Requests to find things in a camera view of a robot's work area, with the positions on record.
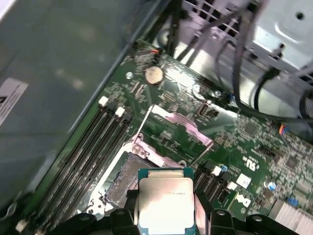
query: black cable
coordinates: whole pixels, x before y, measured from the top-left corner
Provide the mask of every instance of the black cable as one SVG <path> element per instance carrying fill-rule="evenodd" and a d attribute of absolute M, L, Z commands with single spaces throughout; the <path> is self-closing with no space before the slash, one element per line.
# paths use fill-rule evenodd
<path fill-rule="evenodd" d="M 173 0 L 173 2 L 175 5 L 172 13 L 171 27 L 166 45 L 166 53 L 172 57 L 174 57 L 175 48 L 179 41 L 179 22 L 182 10 L 182 0 Z"/>
<path fill-rule="evenodd" d="M 220 87 L 224 90 L 224 91 L 229 91 L 228 89 L 225 88 L 224 86 L 224 83 L 223 83 L 223 80 L 222 80 L 222 77 L 221 77 L 221 69 L 220 69 L 220 57 L 221 55 L 224 53 L 224 51 L 226 50 L 227 48 L 227 45 L 228 44 L 231 44 L 232 46 L 235 47 L 235 44 L 231 41 L 231 40 L 227 40 L 225 41 L 221 48 L 219 49 L 219 51 L 217 52 L 217 55 L 214 59 L 214 72 L 215 72 L 215 75 L 220 83 Z"/>
<path fill-rule="evenodd" d="M 149 32 L 144 37 L 144 40 L 152 43 L 155 37 L 157 36 L 158 32 L 162 29 L 163 25 L 165 24 L 166 20 L 169 18 L 171 13 L 173 12 L 173 7 L 175 6 L 175 1 L 172 0 L 165 10 L 161 13 L 157 21 L 154 23 L 152 28 L 149 30 Z"/>
<path fill-rule="evenodd" d="M 313 97 L 313 90 L 304 91 L 303 95 L 300 98 L 299 110 L 302 118 L 310 118 L 310 114 L 306 105 L 307 98 L 310 99 Z M 308 123 L 311 129 L 311 138 L 313 134 L 313 123 Z"/>
<path fill-rule="evenodd" d="M 243 112 L 246 112 L 250 115 L 259 117 L 259 118 L 268 118 L 276 121 L 281 122 L 313 122 L 313 118 L 292 118 L 292 117 L 278 117 L 274 115 L 268 115 L 261 113 L 259 111 L 256 111 L 252 109 L 251 107 L 243 104 L 240 100 L 240 72 L 241 72 L 241 65 L 242 65 L 242 59 L 244 55 L 244 49 L 246 45 L 246 40 L 248 33 L 250 31 L 250 27 L 254 23 L 254 19 L 243 19 L 239 37 L 237 39 L 237 45 L 235 50 L 235 56 L 234 56 L 234 65 L 233 65 L 233 73 L 232 73 L 232 83 L 233 83 L 233 91 L 235 95 L 235 100 L 238 108 L 240 108 Z"/>
<path fill-rule="evenodd" d="M 250 4 L 251 0 L 247 1 L 247 3 L 245 3 L 242 7 L 240 7 L 238 10 L 233 11 L 232 13 L 230 13 L 229 15 L 226 16 L 222 16 L 219 19 L 206 24 L 201 30 L 200 30 L 200 34 L 204 34 L 207 31 L 209 31 L 211 28 L 216 27 L 216 26 L 220 26 L 222 24 L 226 24 L 228 23 L 231 19 L 241 15 L 247 8 L 247 6 Z M 187 54 L 188 52 L 191 51 L 191 49 L 197 44 L 197 42 L 199 41 L 199 38 L 201 36 L 198 35 L 194 35 L 194 37 L 192 38 L 192 40 L 190 41 L 190 43 L 187 45 L 187 47 L 185 48 L 185 50 L 182 51 L 182 53 L 177 57 L 178 61 L 181 61 Z"/>
<path fill-rule="evenodd" d="M 265 83 L 269 80 L 272 80 L 274 77 L 279 75 L 280 70 L 277 68 L 271 67 L 269 68 L 268 71 L 266 71 L 263 76 L 261 77 L 261 82 L 258 85 L 258 88 L 255 91 L 254 95 L 254 109 L 259 111 L 259 97 L 260 97 L 260 92 Z"/>

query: screw hole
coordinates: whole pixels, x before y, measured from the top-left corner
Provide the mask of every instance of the screw hole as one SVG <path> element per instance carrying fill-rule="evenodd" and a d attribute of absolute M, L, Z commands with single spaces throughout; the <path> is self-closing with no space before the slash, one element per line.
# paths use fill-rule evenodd
<path fill-rule="evenodd" d="M 302 12 L 297 12 L 295 14 L 295 16 L 297 17 L 298 20 L 302 21 L 304 20 L 304 14 Z"/>

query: screw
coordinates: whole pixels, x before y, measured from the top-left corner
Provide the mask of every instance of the screw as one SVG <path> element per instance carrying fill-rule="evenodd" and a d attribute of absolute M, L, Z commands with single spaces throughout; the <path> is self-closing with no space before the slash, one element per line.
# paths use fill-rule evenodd
<path fill-rule="evenodd" d="M 140 147 L 138 145 L 134 145 L 132 147 L 132 152 L 138 154 L 140 152 Z"/>
<path fill-rule="evenodd" d="M 215 97 L 219 98 L 219 97 L 222 96 L 222 92 L 220 92 L 220 91 L 215 91 L 215 92 L 214 92 L 214 95 L 215 95 Z"/>
<path fill-rule="evenodd" d="M 261 217 L 259 217 L 259 216 L 254 216 L 254 217 L 252 217 L 255 221 L 257 221 L 257 222 L 262 222 L 262 218 Z"/>
<path fill-rule="evenodd" d="M 217 213 L 218 215 L 222 215 L 222 216 L 223 216 L 223 215 L 226 215 L 226 213 L 225 213 L 224 211 L 217 211 L 216 213 Z"/>
<path fill-rule="evenodd" d="M 134 77 L 133 73 L 132 72 L 127 72 L 126 73 L 126 78 L 127 79 L 132 79 Z"/>

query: integrated circuit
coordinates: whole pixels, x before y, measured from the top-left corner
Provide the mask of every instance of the integrated circuit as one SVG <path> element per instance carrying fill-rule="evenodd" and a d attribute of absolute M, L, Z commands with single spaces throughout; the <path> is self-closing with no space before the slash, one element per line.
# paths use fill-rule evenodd
<path fill-rule="evenodd" d="M 254 125 L 253 123 L 251 122 L 248 122 L 245 126 L 245 132 L 247 132 L 249 135 L 253 136 L 254 133 L 256 132 L 257 130 L 257 126 Z"/>
<path fill-rule="evenodd" d="M 129 154 L 121 171 L 108 188 L 105 200 L 116 207 L 123 208 L 128 190 L 138 189 L 138 170 L 151 168 L 152 165 L 134 154 Z"/>
<path fill-rule="evenodd" d="M 295 169 L 297 164 L 298 164 L 298 160 L 293 156 L 290 156 L 286 162 L 286 166 L 288 166 L 291 169 Z"/>

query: capacitor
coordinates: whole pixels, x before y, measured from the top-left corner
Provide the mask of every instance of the capacitor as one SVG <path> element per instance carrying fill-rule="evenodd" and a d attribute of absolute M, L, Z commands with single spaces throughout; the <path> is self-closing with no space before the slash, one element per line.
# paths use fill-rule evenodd
<path fill-rule="evenodd" d="M 222 172 L 226 172 L 228 170 L 227 166 L 221 165 Z"/>
<path fill-rule="evenodd" d="M 163 80 L 163 70 L 158 66 L 148 67 L 145 72 L 145 78 L 150 85 L 159 85 Z"/>
<path fill-rule="evenodd" d="M 297 207 L 299 205 L 299 201 L 297 199 L 293 198 L 293 197 L 289 197 L 287 199 L 287 203 L 289 203 L 293 207 Z"/>
<path fill-rule="evenodd" d="M 276 190 L 276 183 L 275 182 L 265 181 L 264 182 L 264 187 L 268 188 L 271 191 L 275 191 Z"/>

